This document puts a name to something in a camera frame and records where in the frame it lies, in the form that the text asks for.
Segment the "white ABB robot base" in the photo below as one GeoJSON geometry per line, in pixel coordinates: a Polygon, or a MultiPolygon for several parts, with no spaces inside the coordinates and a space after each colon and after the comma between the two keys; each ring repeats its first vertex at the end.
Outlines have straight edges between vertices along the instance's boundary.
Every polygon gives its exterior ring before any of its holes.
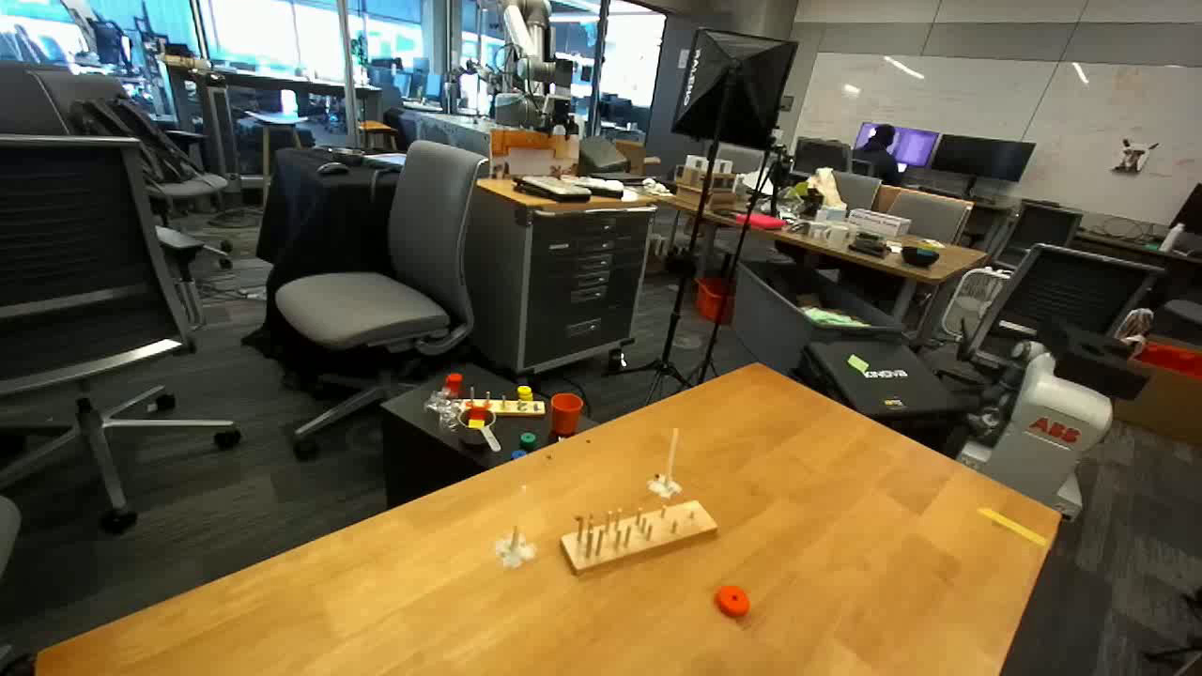
{"type": "Polygon", "coordinates": [[[1112,428],[1112,398],[1063,381],[1050,348],[1022,366],[1013,411],[985,473],[1073,520],[1081,511],[1077,463],[1112,428]]]}

